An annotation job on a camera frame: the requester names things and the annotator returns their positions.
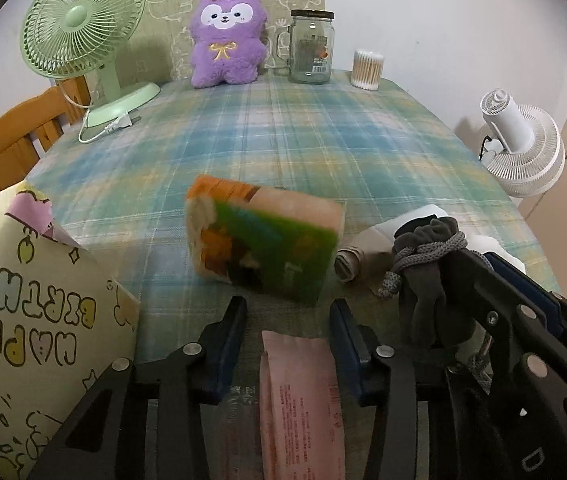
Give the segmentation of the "yellow cartoon storage box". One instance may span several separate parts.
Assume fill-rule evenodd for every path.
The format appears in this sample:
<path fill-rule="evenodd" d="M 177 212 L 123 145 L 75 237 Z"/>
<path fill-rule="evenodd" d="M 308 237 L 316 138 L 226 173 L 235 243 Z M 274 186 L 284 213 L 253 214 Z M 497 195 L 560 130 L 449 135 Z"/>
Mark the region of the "yellow cartoon storage box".
<path fill-rule="evenodd" d="M 0 192 L 0 478 L 24 479 L 101 373 L 132 358 L 131 295 L 22 181 Z"/>

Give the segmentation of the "wooden chair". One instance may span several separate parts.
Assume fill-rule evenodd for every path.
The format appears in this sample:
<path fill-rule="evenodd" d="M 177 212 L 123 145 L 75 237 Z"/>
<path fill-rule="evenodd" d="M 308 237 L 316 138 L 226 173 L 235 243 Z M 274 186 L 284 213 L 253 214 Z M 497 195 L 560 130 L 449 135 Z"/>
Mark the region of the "wooden chair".
<path fill-rule="evenodd" d="M 84 117 L 90 102 L 86 78 L 79 76 L 59 84 L 11 108 L 0 117 L 0 191 L 25 179 L 40 155 L 35 144 L 46 152 L 63 130 L 60 120 L 71 125 Z"/>

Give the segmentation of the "green fan power plug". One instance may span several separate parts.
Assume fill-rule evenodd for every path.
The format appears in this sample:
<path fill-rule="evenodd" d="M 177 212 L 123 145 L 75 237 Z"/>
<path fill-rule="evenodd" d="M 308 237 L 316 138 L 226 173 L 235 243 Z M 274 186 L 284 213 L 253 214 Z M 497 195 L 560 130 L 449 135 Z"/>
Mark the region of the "green fan power plug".
<path fill-rule="evenodd" d="M 109 134 L 116 131 L 127 129 L 136 125 L 137 122 L 140 122 L 140 119 L 140 116 L 131 116 L 131 114 L 129 113 L 120 114 L 115 119 L 113 119 L 112 122 L 105 124 L 97 133 L 93 134 L 89 138 L 86 138 L 84 136 L 84 133 L 88 129 L 88 117 L 86 117 L 82 122 L 82 127 L 80 127 L 77 133 L 77 141 L 80 144 L 90 144 L 92 142 L 96 142 L 100 140 L 102 136 L 108 136 Z"/>

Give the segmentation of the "plaid tablecloth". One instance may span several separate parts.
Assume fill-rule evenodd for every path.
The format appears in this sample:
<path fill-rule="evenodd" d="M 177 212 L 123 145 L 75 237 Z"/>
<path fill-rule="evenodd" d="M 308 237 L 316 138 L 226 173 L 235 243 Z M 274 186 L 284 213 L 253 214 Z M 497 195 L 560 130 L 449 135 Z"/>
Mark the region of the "plaid tablecloth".
<path fill-rule="evenodd" d="M 91 144 L 65 133 L 28 175 L 53 214 L 142 305 L 136 358 L 195 338 L 232 296 L 190 261 L 184 204 L 211 174 L 341 203 L 353 236 L 425 205 L 496 238 L 541 286 L 557 280 L 511 199 L 469 148 L 397 84 L 376 92 L 265 75 L 254 84 L 166 84 L 132 127 Z"/>

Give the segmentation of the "green desk fan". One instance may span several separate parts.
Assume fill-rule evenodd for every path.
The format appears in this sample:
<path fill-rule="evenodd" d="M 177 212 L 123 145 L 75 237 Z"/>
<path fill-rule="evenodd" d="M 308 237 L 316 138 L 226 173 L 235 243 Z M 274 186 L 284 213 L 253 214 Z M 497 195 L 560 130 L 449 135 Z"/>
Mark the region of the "green desk fan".
<path fill-rule="evenodd" d="M 146 0 L 34 0 L 21 30 L 21 52 L 35 73 L 54 80 L 98 74 L 100 98 L 88 106 L 87 126 L 106 125 L 153 100 L 160 87 L 122 87 L 116 55 L 136 31 Z"/>

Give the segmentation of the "beige white cloth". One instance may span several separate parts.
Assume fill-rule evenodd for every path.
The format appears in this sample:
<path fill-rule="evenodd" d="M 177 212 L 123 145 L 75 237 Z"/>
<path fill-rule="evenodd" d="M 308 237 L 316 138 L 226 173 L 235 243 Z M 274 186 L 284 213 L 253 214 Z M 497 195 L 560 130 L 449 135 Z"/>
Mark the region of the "beige white cloth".
<path fill-rule="evenodd" d="M 369 281 L 379 297 L 399 292 L 415 292 L 431 298 L 442 295 L 439 264 L 444 257 L 471 252 L 480 258 L 479 267 L 486 270 L 484 255 L 496 252 L 523 272 L 525 265 L 507 255 L 504 248 L 489 236 L 466 236 L 455 218 L 436 206 L 424 206 L 413 217 L 397 217 L 364 230 L 353 242 L 335 255 L 334 271 L 348 283 L 359 278 Z"/>

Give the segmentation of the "glass mason jar mug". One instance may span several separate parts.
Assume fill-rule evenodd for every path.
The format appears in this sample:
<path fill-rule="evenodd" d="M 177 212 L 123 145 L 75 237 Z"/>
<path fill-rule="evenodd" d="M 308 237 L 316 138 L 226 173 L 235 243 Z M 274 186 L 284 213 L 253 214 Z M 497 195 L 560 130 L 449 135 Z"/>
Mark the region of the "glass mason jar mug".
<path fill-rule="evenodd" d="M 326 84 L 332 74 L 334 13 L 327 10 L 293 9 L 291 23 L 274 38 L 272 54 L 285 62 L 289 79 L 297 84 Z M 279 37 L 289 36 L 289 54 L 279 52 Z"/>

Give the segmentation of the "cotton swab container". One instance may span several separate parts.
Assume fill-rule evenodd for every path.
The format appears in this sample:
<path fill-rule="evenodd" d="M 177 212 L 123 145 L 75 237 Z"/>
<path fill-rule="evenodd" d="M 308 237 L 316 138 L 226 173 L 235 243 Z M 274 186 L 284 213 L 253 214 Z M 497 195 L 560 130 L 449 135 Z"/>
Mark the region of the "cotton swab container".
<path fill-rule="evenodd" d="M 354 52 L 351 84 L 359 89 L 377 91 L 382 77 L 384 56 L 357 49 Z"/>

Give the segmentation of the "white floor fan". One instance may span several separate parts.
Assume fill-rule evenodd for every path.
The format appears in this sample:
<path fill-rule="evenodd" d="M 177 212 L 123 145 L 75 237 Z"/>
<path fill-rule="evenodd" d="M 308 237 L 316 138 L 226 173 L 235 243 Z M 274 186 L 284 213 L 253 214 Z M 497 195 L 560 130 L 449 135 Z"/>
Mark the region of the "white floor fan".
<path fill-rule="evenodd" d="M 511 197 L 550 190 L 565 164 L 563 139 L 553 118 L 538 106 L 515 102 L 504 89 L 486 93 L 480 108 L 489 128 L 479 155 L 483 167 Z"/>

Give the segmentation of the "grey sock bundle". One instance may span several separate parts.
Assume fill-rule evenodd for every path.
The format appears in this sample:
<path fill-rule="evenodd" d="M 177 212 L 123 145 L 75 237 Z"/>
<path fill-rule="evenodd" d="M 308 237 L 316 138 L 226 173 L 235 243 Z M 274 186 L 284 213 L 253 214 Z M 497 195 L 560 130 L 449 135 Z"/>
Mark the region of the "grey sock bundle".
<path fill-rule="evenodd" d="M 398 342 L 419 362 L 460 361 L 484 391 L 489 391 L 491 337 L 471 342 L 477 322 L 458 287 L 462 278 L 446 257 L 468 248 L 466 234 L 451 217 L 423 217 L 401 226 L 391 251 L 391 267 L 375 292 L 397 298 Z"/>

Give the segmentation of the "colourful tissue pack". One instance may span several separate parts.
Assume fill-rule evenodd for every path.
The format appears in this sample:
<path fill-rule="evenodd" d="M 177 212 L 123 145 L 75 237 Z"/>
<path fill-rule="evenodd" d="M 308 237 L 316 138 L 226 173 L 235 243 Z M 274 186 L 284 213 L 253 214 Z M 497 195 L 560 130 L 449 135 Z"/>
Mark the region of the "colourful tissue pack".
<path fill-rule="evenodd" d="M 344 218 L 334 200 L 200 174 L 186 195 L 184 223 L 198 274 L 315 304 Z"/>

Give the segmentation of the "pink wet wipes pack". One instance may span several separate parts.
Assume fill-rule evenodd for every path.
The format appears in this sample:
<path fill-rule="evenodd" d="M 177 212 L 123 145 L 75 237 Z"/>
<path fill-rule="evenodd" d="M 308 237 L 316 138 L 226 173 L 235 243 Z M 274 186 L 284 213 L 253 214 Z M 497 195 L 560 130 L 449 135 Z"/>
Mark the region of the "pink wet wipes pack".
<path fill-rule="evenodd" d="M 343 479 L 344 426 L 328 341 L 262 332 L 259 422 L 266 479 Z"/>

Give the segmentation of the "purple plush toy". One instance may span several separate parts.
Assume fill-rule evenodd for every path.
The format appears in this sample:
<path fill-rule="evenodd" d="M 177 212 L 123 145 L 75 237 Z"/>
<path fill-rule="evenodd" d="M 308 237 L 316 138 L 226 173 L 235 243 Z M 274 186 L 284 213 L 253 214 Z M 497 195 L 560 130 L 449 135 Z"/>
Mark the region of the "purple plush toy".
<path fill-rule="evenodd" d="M 192 86 L 256 81 L 267 56 L 266 21 L 262 0 L 200 0 L 189 25 Z"/>

